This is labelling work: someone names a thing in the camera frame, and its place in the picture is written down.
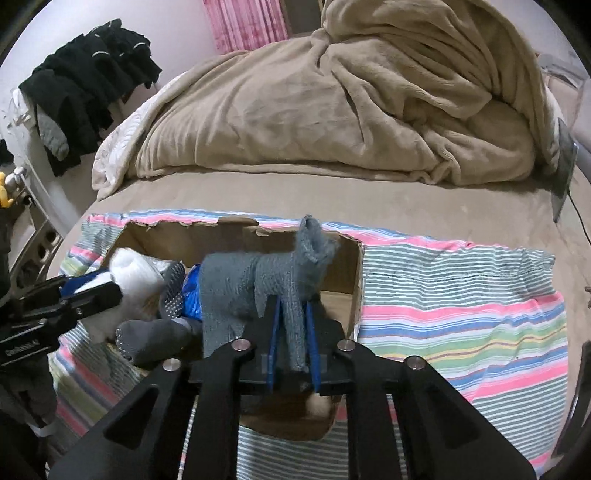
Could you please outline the white sock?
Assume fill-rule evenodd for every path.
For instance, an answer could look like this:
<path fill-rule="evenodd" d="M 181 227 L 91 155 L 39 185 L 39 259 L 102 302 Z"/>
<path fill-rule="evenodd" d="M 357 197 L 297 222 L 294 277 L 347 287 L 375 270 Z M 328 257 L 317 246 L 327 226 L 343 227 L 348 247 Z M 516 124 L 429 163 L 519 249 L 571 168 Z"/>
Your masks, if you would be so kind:
<path fill-rule="evenodd" d="M 165 272 L 173 264 L 131 248 L 117 248 L 108 268 L 75 290 L 75 293 L 84 292 L 112 282 L 121 291 L 122 298 L 116 306 L 81 320 L 90 341 L 98 344 L 113 340 L 117 327 L 124 321 L 152 319 L 159 295 L 166 286 Z"/>

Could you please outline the grey knitted cloth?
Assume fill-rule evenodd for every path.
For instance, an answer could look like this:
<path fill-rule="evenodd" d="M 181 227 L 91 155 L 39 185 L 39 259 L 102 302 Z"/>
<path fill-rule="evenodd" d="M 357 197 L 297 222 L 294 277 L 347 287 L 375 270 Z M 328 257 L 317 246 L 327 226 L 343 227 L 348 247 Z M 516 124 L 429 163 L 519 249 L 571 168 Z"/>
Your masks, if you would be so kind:
<path fill-rule="evenodd" d="M 276 296 L 283 306 L 288 367 L 307 370 L 303 304 L 320 292 L 335 251 L 337 243 L 308 215 L 295 233 L 293 251 L 206 256 L 199 271 L 204 356 L 242 337 L 246 323 L 263 317 L 267 300 Z"/>

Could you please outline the blue tissue pack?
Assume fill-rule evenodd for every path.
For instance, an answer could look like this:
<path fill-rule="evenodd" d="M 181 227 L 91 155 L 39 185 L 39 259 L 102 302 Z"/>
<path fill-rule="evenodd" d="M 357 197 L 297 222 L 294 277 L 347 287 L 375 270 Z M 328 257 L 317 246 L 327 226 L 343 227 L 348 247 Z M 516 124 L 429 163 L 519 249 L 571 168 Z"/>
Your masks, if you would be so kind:
<path fill-rule="evenodd" d="M 201 321 L 202 309 L 200 302 L 199 284 L 200 265 L 195 264 L 186 274 L 181 295 L 183 300 L 183 315 L 189 319 Z"/>

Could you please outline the dark grey dotted sock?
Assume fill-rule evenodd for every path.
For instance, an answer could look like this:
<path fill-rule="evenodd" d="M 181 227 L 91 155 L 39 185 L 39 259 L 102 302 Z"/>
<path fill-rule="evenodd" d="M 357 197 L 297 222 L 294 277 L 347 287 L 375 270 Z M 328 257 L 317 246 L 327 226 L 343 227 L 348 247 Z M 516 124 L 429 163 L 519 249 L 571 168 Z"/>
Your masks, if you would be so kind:
<path fill-rule="evenodd" d="M 202 324 L 184 317 L 151 321 L 128 320 L 115 331 L 121 355 L 136 367 L 149 366 L 175 357 L 202 338 Z"/>

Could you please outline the open cardboard box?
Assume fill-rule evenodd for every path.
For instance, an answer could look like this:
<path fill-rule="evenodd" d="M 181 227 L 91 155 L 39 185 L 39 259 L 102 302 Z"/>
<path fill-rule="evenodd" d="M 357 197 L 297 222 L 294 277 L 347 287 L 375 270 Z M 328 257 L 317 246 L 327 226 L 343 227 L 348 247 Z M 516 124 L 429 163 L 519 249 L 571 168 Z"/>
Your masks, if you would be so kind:
<path fill-rule="evenodd" d="M 305 216 L 295 228 L 266 230 L 252 219 L 223 217 L 190 225 L 128 224 L 107 262 L 124 294 L 122 314 L 96 340 L 112 340 L 145 368 L 198 344 L 204 356 L 235 340 L 266 311 L 283 309 L 279 377 L 273 392 L 247 399 L 242 424 L 260 434 L 315 441 L 332 428 L 339 401 L 311 387 L 304 308 L 322 300 L 351 333 L 360 314 L 361 246 Z"/>

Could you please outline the floral white duvet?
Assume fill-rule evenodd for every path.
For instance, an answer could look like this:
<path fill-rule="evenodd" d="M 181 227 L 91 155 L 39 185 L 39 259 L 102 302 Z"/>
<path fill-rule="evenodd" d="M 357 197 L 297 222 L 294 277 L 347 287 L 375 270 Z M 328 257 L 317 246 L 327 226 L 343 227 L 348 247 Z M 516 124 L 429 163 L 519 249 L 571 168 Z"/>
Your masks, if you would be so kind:
<path fill-rule="evenodd" d="M 91 171 L 91 186 L 96 193 L 96 200 L 110 196 L 119 188 L 127 170 L 123 161 L 124 153 L 133 143 L 132 139 L 136 131 L 152 105 L 157 103 L 185 74 L 186 72 L 177 75 L 145 100 L 101 143 L 94 156 Z"/>

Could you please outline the striped colourful cloth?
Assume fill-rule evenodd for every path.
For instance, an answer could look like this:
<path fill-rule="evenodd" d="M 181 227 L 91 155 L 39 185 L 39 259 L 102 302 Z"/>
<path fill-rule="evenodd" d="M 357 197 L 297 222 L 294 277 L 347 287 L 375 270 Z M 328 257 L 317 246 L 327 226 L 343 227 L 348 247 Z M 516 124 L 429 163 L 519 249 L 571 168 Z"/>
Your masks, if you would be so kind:
<path fill-rule="evenodd" d="M 214 223 L 226 212 L 151 210 L 92 214 L 59 269 L 99 267 L 129 222 Z M 543 250 L 441 241 L 392 230 L 325 222 L 363 244 L 363 308 L 355 339 L 392 360 L 425 358 L 531 463 L 540 476 L 565 410 L 566 307 Z M 57 391 L 54 459 L 127 394 L 143 375 L 83 326 L 49 357 Z M 238 479 L 348 479 L 341 409 L 324 438 L 296 442 L 239 428 Z"/>

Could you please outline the black hanging clothes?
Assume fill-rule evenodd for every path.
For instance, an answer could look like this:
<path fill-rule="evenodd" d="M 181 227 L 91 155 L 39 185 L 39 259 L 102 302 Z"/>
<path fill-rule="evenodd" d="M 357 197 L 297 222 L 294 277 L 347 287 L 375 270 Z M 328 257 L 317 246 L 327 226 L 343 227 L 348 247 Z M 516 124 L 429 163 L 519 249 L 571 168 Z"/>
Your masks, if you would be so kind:
<path fill-rule="evenodd" d="M 161 68 L 147 37 L 119 19 L 66 43 L 37 66 L 19 90 L 32 102 L 37 132 L 56 177 L 98 150 L 113 123 L 109 107 L 154 85 Z"/>

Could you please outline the pink curtain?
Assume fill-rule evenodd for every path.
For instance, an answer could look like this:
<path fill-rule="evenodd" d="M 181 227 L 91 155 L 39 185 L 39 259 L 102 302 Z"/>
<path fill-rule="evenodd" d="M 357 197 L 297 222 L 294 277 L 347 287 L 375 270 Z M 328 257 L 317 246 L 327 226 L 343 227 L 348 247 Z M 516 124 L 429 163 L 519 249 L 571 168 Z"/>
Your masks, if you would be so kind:
<path fill-rule="evenodd" d="M 280 1 L 204 0 L 202 4 L 220 54 L 256 50 L 288 38 Z"/>

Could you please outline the grey tablet stand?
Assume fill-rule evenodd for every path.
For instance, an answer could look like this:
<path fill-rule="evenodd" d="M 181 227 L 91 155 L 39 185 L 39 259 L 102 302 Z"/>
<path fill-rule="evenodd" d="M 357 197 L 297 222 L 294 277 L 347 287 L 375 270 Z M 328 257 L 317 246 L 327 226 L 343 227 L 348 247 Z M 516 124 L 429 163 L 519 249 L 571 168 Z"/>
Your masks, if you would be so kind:
<path fill-rule="evenodd" d="M 552 177 L 552 215 L 555 223 L 559 222 L 566 198 L 570 193 L 574 168 L 579 152 L 579 145 L 571 136 L 565 122 L 558 121 L 559 158 L 556 172 Z"/>

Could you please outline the beige fleece blanket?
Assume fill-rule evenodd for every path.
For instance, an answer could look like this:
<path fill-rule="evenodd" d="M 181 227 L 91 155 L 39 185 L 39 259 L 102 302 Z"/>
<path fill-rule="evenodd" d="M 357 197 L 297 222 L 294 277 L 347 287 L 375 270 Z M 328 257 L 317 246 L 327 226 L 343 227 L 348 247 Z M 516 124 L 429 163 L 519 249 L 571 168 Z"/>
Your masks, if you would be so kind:
<path fill-rule="evenodd" d="M 486 1 L 329 1 L 311 35 L 185 72 L 122 183 L 197 168 L 475 186 L 557 169 L 537 55 Z"/>

